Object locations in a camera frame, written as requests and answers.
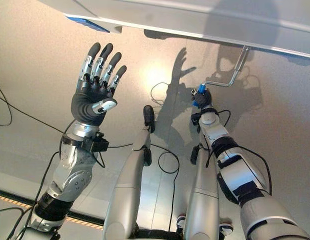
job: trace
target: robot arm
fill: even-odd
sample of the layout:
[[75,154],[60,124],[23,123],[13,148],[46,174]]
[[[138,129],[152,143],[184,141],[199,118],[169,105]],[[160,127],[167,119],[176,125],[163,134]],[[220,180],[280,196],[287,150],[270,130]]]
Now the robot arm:
[[194,98],[201,108],[198,121],[201,132],[220,168],[217,180],[227,199],[240,206],[245,237],[310,240],[285,207],[266,191],[261,172],[221,125],[209,91],[196,93]]
[[98,42],[91,47],[79,73],[71,102],[75,127],[72,133],[63,135],[59,165],[48,189],[32,212],[29,226],[35,230],[53,232],[62,226],[74,201],[92,179],[95,154],[106,151],[108,147],[109,142],[99,132],[99,125],[106,112],[117,105],[113,95],[126,66],[119,69],[109,84],[113,69],[122,55],[116,53],[102,75],[113,45],[106,45],[93,66],[100,48]]

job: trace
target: yellow black striped tape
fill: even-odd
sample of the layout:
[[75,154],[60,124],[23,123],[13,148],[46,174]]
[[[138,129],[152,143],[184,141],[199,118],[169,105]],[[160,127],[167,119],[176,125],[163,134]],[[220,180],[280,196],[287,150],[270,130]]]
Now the yellow black striped tape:
[[[19,202],[19,201],[12,200],[10,198],[7,198],[7,197],[1,196],[1,195],[0,195],[0,200],[9,202],[11,204],[18,205],[18,206],[26,208],[26,209],[31,207],[30,205],[27,205],[27,204]],[[93,228],[93,229],[100,229],[100,230],[103,229],[103,226],[101,226],[101,225],[93,224],[93,223],[90,223],[90,222],[87,222],[87,221],[78,220],[76,218],[72,218],[72,217],[69,217],[69,216],[66,217],[66,221],[72,222],[72,223],[75,223],[75,224],[80,224],[80,225],[83,225],[83,226],[86,226],[86,227],[90,227],[90,228]]]

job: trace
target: metal rod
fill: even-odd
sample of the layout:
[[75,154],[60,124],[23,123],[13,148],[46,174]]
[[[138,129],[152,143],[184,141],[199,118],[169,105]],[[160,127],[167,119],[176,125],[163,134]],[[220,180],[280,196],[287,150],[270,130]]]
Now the metal rod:
[[244,64],[246,62],[246,58],[249,54],[251,50],[251,47],[250,46],[246,46],[244,45],[241,52],[240,52],[240,55],[238,57],[238,60],[237,60],[237,63],[234,67],[234,73],[233,75],[231,76],[231,79],[229,81],[229,83],[223,83],[223,82],[217,82],[217,81],[206,81],[206,84],[210,84],[210,85],[215,85],[215,86],[220,86],[220,87],[230,87],[233,85],[237,75],[239,74],[239,72],[242,71],[243,67],[244,67]]

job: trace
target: wire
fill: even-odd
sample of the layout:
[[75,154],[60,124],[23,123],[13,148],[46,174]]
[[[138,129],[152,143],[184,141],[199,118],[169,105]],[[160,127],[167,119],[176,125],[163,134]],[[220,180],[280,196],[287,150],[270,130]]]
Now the wire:
[[24,210],[20,207],[8,207],[8,208],[3,208],[3,209],[0,209],[0,213],[1,212],[5,212],[5,211],[9,211],[9,210],[19,210],[21,211],[21,214],[24,213]]
[[46,174],[48,173],[48,171],[49,171],[49,169],[50,169],[50,166],[51,166],[51,164],[52,164],[52,162],[53,162],[53,158],[54,158],[55,155],[58,154],[58,153],[59,153],[59,151],[55,152],[55,153],[51,156],[51,158],[50,158],[50,160],[49,160],[48,166],[47,166],[47,168],[46,168],[46,170],[45,170],[45,172],[44,172],[44,175],[43,175],[43,177],[42,177],[42,179],[41,179],[40,186],[39,186],[39,189],[38,189],[38,191],[37,191],[37,194],[36,194],[34,203],[33,203],[32,207],[31,207],[30,213],[28,214],[28,217],[27,217],[25,226],[24,226],[24,228],[23,228],[23,230],[22,230],[22,232],[21,232],[21,236],[20,236],[19,240],[21,240],[21,239],[23,238],[23,236],[24,236],[24,234],[25,234],[25,232],[26,232],[26,228],[27,228],[27,226],[28,226],[28,224],[29,224],[29,222],[30,222],[30,220],[31,220],[34,207],[35,207],[35,205],[36,205],[36,203],[37,203],[37,199],[39,198],[39,195],[40,195],[40,193],[41,193],[42,187],[43,187],[43,185],[44,185],[44,181],[45,181],[45,178],[46,178]]
[[104,169],[104,168],[106,168],[104,159],[103,159],[103,157],[102,157],[101,152],[99,151],[98,153],[99,153],[99,156],[100,156],[100,160],[101,160],[101,162],[102,162],[102,164],[101,164],[100,166]]
[[8,106],[10,106],[10,107],[12,107],[13,109],[19,111],[20,113],[22,113],[22,114],[24,114],[24,115],[30,117],[31,119],[34,119],[34,120],[36,120],[36,121],[38,121],[38,122],[40,122],[40,123],[42,123],[42,124],[44,124],[44,125],[46,125],[46,126],[52,128],[52,129],[54,129],[54,130],[60,132],[61,134],[63,133],[62,130],[59,130],[58,128],[56,128],[56,127],[54,127],[54,126],[52,126],[52,125],[49,125],[48,123],[46,123],[46,122],[44,122],[44,121],[42,121],[42,120],[39,120],[38,118],[33,117],[33,116],[27,114],[26,112],[24,112],[24,111],[18,109],[17,107],[15,107],[15,106],[13,106],[12,104],[10,104],[7,100],[5,100],[5,99],[3,99],[3,98],[1,98],[1,97],[0,97],[0,100],[2,100],[3,102],[7,103]]
[[205,140],[205,142],[206,142],[207,149],[208,149],[208,158],[207,158],[207,161],[206,161],[205,168],[208,168],[208,167],[209,167],[209,164],[210,164],[211,156],[213,155],[213,151],[210,151],[209,144],[208,144],[207,141],[206,141],[205,135],[204,135],[204,140]]
[[[174,173],[176,173],[176,176],[175,176],[175,178],[174,178],[174,180],[173,180],[173,196],[172,196],[172,200],[171,200],[171,211],[170,211],[169,226],[168,226],[168,231],[170,231],[170,230],[171,230],[171,224],[172,224],[172,217],[173,217],[173,209],[174,209],[175,181],[176,181],[177,176],[179,175],[179,172],[180,172],[180,160],[179,160],[179,158],[177,157],[177,155],[176,155],[175,153],[173,153],[172,151],[168,150],[167,148],[162,147],[162,146],[159,146],[159,145],[156,145],[156,144],[152,144],[152,143],[151,143],[150,145],[152,145],[152,146],[154,146],[154,147],[157,147],[157,148],[160,148],[160,149],[163,149],[163,150],[166,151],[166,152],[163,152],[163,153],[159,156],[159,158],[158,158],[158,166],[159,166],[159,168],[160,168],[164,173],[166,173],[166,174],[174,174]],[[168,154],[168,153],[172,154],[172,155],[175,157],[175,159],[177,160],[178,167],[177,167],[177,169],[176,169],[175,171],[165,171],[165,170],[161,167],[161,165],[160,165],[160,158],[161,158],[161,156],[164,155],[164,154]]]
[[13,236],[14,236],[14,233],[15,233],[15,230],[17,228],[17,226],[20,224],[22,218],[24,217],[24,215],[31,210],[32,207],[29,207],[28,209],[26,209],[25,211],[23,211],[23,213],[19,216],[19,218],[17,219],[17,221],[15,222],[15,225],[14,227],[12,228],[12,230],[10,231],[8,237],[6,238],[6,240],[10,240]]
[[4,102],[6,102],[6,104],[7,104],[8,111],[9,111],[9,117],[10,117],[9,122],[6,123],[6,124],[0,124],[0,127],[8,127],[9,125],[12,124],[12,121],[13,121],[12,111],[11,111],[11,108],[10,108],[9,103],[7,102],[6,96],[5,96],[5,94],[3,93],[3,91],[2,91],[1,88],[0,88],[0,93],[3,95]]
[[268,175],[268,187],[269,187],[269,195],[272,196],[272,193],[273,193],[273,186],[272,186],[272,178],[271,178],[271,171],[270,171],[270,168],[269,168],[269,165],[267,163],[267,161],[265,160],[265,158],[263,158],[261,155],[259,155],[258,153],[246,148],[246,147],[243,147],[243,146],[237,146],[237,148],[240,148],[240,149],[244,149],[248,152],[250,152],[251,154],[254,154],[255,156],[259,157],[265,164],[265,167],[266,167],[266,170],[267,170],[267,175]]
[[129,143],[129,144],[124,144],[124,145],[119,145],[119,146],[109,146],[109,149],[117,149],[117,148],[123,148],[123,147],[127,147],[133,145],[133,143]]
[[219,111],[218,114],[221,114],[221,113],[224,113],[224,112],[228,112],[228,118],[227,118],[227,120],[226,120],[226,122],[224,124],[224,127],[226,127],[226,125],[229,123],[229,120],[231,118],[231,111],[226,109],[226,110],[223,110],[223,111]]
[[166,84],[166,85],[168,86],[168,84],[167,84],[166,82],[163,82],[163,81],[157,83],[155,86],[153,86],[153,87],[151,88],[151,90],[150,90],[150,97],[151,97],[151,100],[152,100],[154,103],[156,103],[156,104],[158,104],[158,105],[160,105],[160,106],[162,107],[163,104],[164,104],[164,101],[161,100],[161,99],[155,99],[154,96],[153,96],[153,90],[154,90],[154,88],[157,87],[157,86],[160,85],[160,84]]

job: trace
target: blue object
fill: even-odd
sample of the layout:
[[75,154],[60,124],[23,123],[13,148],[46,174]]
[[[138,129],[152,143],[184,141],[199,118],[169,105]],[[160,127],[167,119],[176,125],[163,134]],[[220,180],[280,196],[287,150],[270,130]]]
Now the blue object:
[[70,17],[70,16],[66,16],[69,20],[72,20],[76,23],[79,23],[79,24],[83,24],[84,26],[87,26],[91,29],[94,29],[96,31],[100,31],[100,32],[105,32],[105,33],[109,33],[110,31],[108,31],[107,29],[85,19],[85,18],[80,18],[80,17]]
[[[202,83],[202,84],[199,85],[197,92],[199,94],[203,94],[206,91],[205,89],[206,89],[206,84]],[[195,100],[193,101],[193,106],[195,106],[195,107],[199,106],[198,103]]]

